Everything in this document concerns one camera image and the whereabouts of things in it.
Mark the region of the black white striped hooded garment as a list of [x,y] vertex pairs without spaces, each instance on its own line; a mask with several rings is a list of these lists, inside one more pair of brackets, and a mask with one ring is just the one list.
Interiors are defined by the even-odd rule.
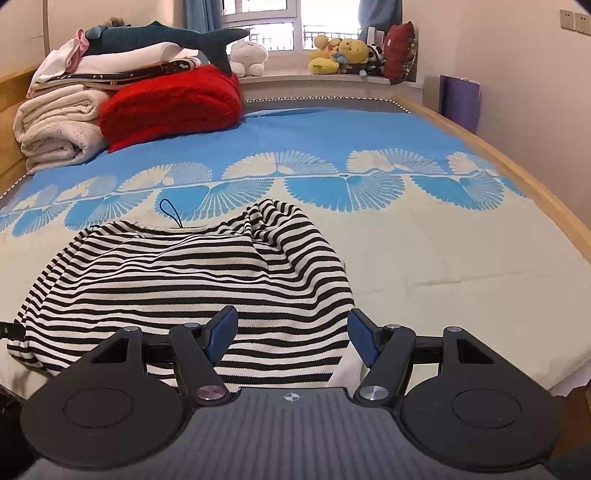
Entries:
[[300,208],[263,200],[207,228],[113,221],[80,231],[20,307],[9,354],[56,375],[112,333],[165,335],[226,306],[238,333],[217,366],[231,389],[352,388],[353,293],[337,253]]

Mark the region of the blue cream patterned bedsheet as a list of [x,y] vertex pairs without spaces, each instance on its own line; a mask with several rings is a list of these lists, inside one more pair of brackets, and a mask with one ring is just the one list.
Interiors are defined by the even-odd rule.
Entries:
[[[263,200],[300,208],[360,308],[421,336],[459,326],[544,387],[590,357],[590,265],[513,181],[408,113],[260,111],[225,131],[36,173],[1,210],[1,317],[82,230],[113,221],[207,228]],[[1,344],[1,385],[51,374]]]

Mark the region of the cream folded blanket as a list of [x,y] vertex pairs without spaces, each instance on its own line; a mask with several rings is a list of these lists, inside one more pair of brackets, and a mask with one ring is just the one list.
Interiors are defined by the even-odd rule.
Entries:
[[79,165],[104,150],[99,117],[110,98],[104,91],[72,85],[25,101],[16,112],[13,134],[26,172]]

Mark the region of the red folded blanket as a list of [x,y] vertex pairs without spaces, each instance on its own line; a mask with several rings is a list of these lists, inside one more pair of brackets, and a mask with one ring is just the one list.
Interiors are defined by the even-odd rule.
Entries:
[[119,90],[104,105],[99,125],[115,152],[164,137],[225,130],[240,119],[238,78],[206,65]]

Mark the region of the dark navy patterned cloth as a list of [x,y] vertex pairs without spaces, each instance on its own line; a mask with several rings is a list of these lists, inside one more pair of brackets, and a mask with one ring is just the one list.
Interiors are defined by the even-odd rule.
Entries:
[[77,84],[92,89],[115,91],[142,80],[192,71],[200,66],[201,62],[197,57],[185,57],[161,65],[141,68],[129,72],[108,74],[64,73],[62,75],[50,77],[44,81],[38,79],[32,82],[27,95],[29,97],[34,97],[57,88]]

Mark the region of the white plush toy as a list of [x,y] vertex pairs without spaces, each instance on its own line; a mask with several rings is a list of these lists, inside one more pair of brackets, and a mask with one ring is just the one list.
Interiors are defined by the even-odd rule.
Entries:
[[230,48],[229,64],[237,78],[262,77],[269,52],[259,43],[238,41]]

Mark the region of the pink cloth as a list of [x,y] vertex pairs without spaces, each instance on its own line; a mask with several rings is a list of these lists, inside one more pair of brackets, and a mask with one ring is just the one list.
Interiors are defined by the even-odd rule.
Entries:
[[37,83],[43,83],[50,78],[73,72],[88,48],[89,41],[86,38],[85,30],[78,29],[73,38],[59,49],[52,50],[45,57],[33,74],[29,89],[32,90]]

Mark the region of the white folded quilt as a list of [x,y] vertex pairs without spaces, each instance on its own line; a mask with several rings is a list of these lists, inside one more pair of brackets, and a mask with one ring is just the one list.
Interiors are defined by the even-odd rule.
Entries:
[[87,55],[81,57],[71,73],[121,73],[168,63],[185,57],[197,57],[198,50],[181,48],[175,43],[161,42],[128,52]]

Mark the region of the yellow plush toy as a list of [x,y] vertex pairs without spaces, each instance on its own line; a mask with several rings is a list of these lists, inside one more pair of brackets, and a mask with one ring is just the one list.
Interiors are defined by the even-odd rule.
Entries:
[[362,77],[381,74],[383,56],[379,48],[368,46],[359,39],[329,39],[329,58],[310,60],[308,72],[313,75],[354,74]]

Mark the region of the dark blue shark plush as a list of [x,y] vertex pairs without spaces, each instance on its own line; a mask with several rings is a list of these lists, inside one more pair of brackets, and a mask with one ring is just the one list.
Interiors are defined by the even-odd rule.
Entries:
[[230,76],[231,69],[226,47],[247,36],[249,36],[249,30],[242,28],[222,28],[198,33],[194,30],[169,27],[157,21],[140,27],[96,26],[85,31],[85,37],[89,42],[86,55],[123,53],[169,42],[182,48],[202,52],[209,63]]

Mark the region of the dark red cushion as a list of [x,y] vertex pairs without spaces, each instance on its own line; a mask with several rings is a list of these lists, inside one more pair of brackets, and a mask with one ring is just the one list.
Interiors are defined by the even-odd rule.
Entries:
[[384,78],[388,78],[392,84],[406,81],[414,68],[417,50],[414,24],[409,21],[393,25],[384,41]]

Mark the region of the yellow duck plush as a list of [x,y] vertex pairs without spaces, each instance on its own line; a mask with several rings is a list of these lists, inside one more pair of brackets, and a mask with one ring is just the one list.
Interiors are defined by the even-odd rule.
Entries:
[[331,53],[331,39],[329,39],[327,35],[316,35],[314,38],[314,46],[315,50],[308,54],[311,60],[317,58],[329,58],[329,54]]

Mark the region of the blue curtain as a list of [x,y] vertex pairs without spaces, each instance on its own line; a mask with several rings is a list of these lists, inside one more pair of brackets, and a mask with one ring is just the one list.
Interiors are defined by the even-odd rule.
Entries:
[[221,0],[184,0],[185,28],[207,33],[222,28]]

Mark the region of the wooden bed frame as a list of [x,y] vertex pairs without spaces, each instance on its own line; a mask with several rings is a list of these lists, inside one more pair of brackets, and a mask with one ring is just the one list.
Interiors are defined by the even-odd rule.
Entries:
[[[20,153],[16,141],[9,132],[9,121],[14,117],[17,107],[24,101],[28,81],[33,71],[23,70],[1,78],[1,195],[6,196],[25,180],[25,158]],[[418,115],[440,130],[452,134],[475,153],[491,161],[500,172],[525,194],[530,196],[541,209],[567,236],[585,259],[590,258],[590,230],[587,226],[542,182],[508,156],[488,144],[479,136],[469,132],[453,121],[435,111],[404,96],[389,96],[384,99],[362,98],[358,100],[363,107],[370,103],[392,104],[399,109]]]

